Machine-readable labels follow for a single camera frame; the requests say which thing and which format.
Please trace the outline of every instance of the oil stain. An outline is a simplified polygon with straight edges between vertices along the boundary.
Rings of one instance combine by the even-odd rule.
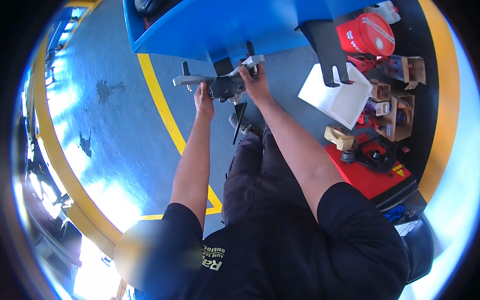
[[[98,80],[96,82],[96,93],[98,94],[98,103],[105,104],[108,100],[108,97],[113,94],[116,90],[119,90],[121,93],[125,92],[126,86],[123,82],[118,84],[107,84],[106,80]]]
[[[88,140],[82,137],[82,133],[80,132],[80,147],[82,150],[87,154],[88,157],[92,157],[92,150],[90,150],[90,139],[92,138],[92,131],[90,131],[90,136]]]

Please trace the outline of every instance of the shoe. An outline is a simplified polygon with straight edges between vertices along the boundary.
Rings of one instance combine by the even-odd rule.
[[[237,128],[239,121],[237,120],[237,115],[235,113],[231,114],[228,117],[228,121],[233,128]],[[247,118],[243,117],[240,123],[239,132],[243,135],[246,135],[252,129],[252,124],[248,122]]]

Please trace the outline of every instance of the black metal leg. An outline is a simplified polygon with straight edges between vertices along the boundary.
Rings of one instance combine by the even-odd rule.
[[[223,76],[233,71],[233,65],[230,58],[222,59],[213,64],[217,76]]]
[[[235,134],[233,135],[233,145],[235,145],[235,142],[237,141],[237,135],[239,134],[240,130],[240,123],[241,120],[243,119],[243,114],[245,113],[245,109],[247,108],[247,102],[239,103],[235,105],[235,114],[237,115],[237,127],[235,128]]]
[[[333,66],[338,70],[341,83],[355,83],[348,79],[347,55],[342,49],[333,20],[306,21],[297,29],[302,31],[317,53],[326,86],[340,86],[333,80]]]

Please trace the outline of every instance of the gray concrete floor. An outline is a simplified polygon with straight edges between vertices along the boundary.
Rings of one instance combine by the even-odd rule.
[[[184,59],[162,55],[150,55],[150,59],[187,140],[195,117],[193,93],[172,84]],[[297,98],[317,62],[311,47],[295,48],[268,54],[265,71],[273,97],[325,145],[325,126],[340,124]],[[215,74],[211,64],[188,63],[191,73]],[[85,17],[53,65],[57,82],[48,87],[53,122],[65,155],[90,197],[122,231],[139,216],[162,214],[180,155],[153,102],[137,55],[130,49],[121,1],[103,0]],[[244,97],[249,101],[246,117],[262,126],[259,110]],[[228,123],[234,108],[228,102],[216,102],[215,109],[210,185],[222,201],[225,172],[236,148]],[[208,215],[204,235],[223,227],[220,221],[220,214]]]

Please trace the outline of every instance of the warning label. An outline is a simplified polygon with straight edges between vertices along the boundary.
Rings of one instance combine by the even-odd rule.
[[[398,166],[396,166],[395,168],[392,169],[393,172],[397,172],[397,170],[400,170],[401,168],[403,168],[403,165],[400,164]]]

